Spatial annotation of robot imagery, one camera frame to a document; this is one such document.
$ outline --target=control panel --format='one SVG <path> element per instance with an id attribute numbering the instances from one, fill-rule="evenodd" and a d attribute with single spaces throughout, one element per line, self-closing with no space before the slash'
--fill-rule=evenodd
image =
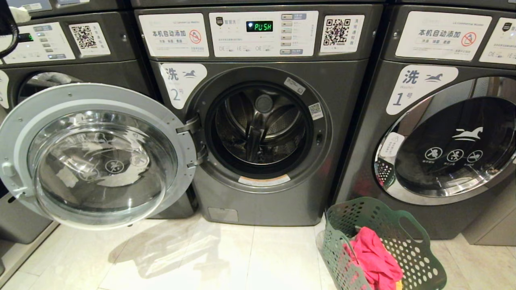
<path id="1" fill-rule="evenodd" d="M 318 17 L 318 11 L 210 13 L 215 56 L 312 56 Z"/>
<path id="2" fill-rule="evenodd" d="M 20 26 L 20 42 L 7 64 L 75 59 L 59 22 Z"/>

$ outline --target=perforated basket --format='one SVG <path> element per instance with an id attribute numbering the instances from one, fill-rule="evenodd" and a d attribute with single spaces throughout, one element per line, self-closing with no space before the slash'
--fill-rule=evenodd
<path id="1" fill-rule="evenodd" d="M 401 227 L 401 218 L 421 231 L 422 241 L 407 234 Z M 441 290 L 446 285 L 446 272 L 430 250 L 430 238 L 410 213 L 393 211 L 377 199 L 362 197 L 331 206 L 326 219 L 320 251 L 337 289 L 374 290 L 343 247 L 344 243 L 350 245 L 349 239 L 356 235 L 356 225 L 374 230 L 396 258 L 404 273 L 404 290 Z"/>

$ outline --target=red towel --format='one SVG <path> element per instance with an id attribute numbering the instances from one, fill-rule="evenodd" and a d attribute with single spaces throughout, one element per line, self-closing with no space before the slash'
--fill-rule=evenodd
<path id="1" fill-rule="evenodd" d="M 357 255 L 356 259 L 347 244 L 344 244 L 344 249 L 351 256 L 351 260 L 364 270 L 371 289 L 396 290 L 396 282 L 403 278 L 403 272 L 375 231 L 367 227 L 361 228 L 355 240 L 351 241 L 351 246 Z"/>

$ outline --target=laundry basket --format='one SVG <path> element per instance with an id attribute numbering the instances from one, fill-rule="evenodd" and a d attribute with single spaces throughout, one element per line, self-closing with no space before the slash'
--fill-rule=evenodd
<path id="1" fill-rule="evenodd" d="M 400 224 L 402 218 L 421 231 L 422 241 L 407 234 Z M 326 220 L 320 251 L 338 290 L 374 290 L 343 247 L 344 243 L 350 246 L 356 225 L 374 230 L 396 258 L 404 273 L 404 290 L 441 290 L 446 285 L 446 272 L 430 251 L 430 238 L 410 213 L 393 211 L 377 199 L 362 197 L 331 206 Z"/>

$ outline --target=tiled floor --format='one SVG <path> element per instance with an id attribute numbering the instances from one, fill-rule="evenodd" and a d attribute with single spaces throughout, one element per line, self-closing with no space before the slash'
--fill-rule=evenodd
<path id="1" fill-rule="evenodd" d="M 60 226 L 3 290 L 335 290 L 315 227 L 266 228 L 146 220 L 86 232 Z M 462 235 L 432 241 L 446 289 L 515 290 L 516 248 L 470 246 Z"/>

